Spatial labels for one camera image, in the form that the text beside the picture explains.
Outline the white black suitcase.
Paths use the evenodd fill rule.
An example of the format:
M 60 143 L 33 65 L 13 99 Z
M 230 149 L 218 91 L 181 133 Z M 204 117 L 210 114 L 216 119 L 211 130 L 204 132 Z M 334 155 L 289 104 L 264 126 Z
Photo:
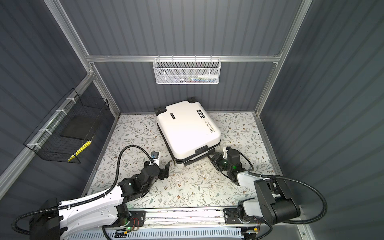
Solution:
M 214 153 L 221 144 L 220 128 L 194 97 L 154 111 L 159 131 L 176 164 L 195 163 Z

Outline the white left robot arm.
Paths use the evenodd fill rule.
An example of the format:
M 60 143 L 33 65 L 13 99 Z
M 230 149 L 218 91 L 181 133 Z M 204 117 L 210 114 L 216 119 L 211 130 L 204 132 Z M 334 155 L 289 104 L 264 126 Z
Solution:
M 119 182 L 120 170 L 116 169 L 109 189 L 69 201 L 49 199 L 39 210 L 16 217 L 11 228 L 31 240 L 65 240 L 95 227 L 128 227 L 134 218 L 126 203 L 145 197 L 157 180 L 169 176 L 170 164 L 160 168 L 158 152 L 145 155 L 148 161 L 138 175 Z

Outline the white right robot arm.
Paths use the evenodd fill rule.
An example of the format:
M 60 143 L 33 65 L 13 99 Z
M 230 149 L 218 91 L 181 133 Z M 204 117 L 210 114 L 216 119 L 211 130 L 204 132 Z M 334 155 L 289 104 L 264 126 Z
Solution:
M 236 217 L 239 220 L 248 222 L 251 217 L 254 217 L 263 218 L 270 225 L 278 223 L 306 225 L 325 217 L 328 203 L 316 188 L 297 179 L 253 173 L 254 166 L 250 165 L 250 170 L 243 168 L 241 157 L 250 163 L 250 160 L 243 153 L 230 147 L 226 148 L 223 153 L 214 152 L 208 155 L 214 168 L 232 183 L 256 192 L 255 199 L 248 199 L 239 203 L 236 210 Z M 320 213 L 307 220 L 296 220 L 295 218 L 301 216 L 301 210 L 287 182 L 301 185 L 317 195 L 322 203 Z

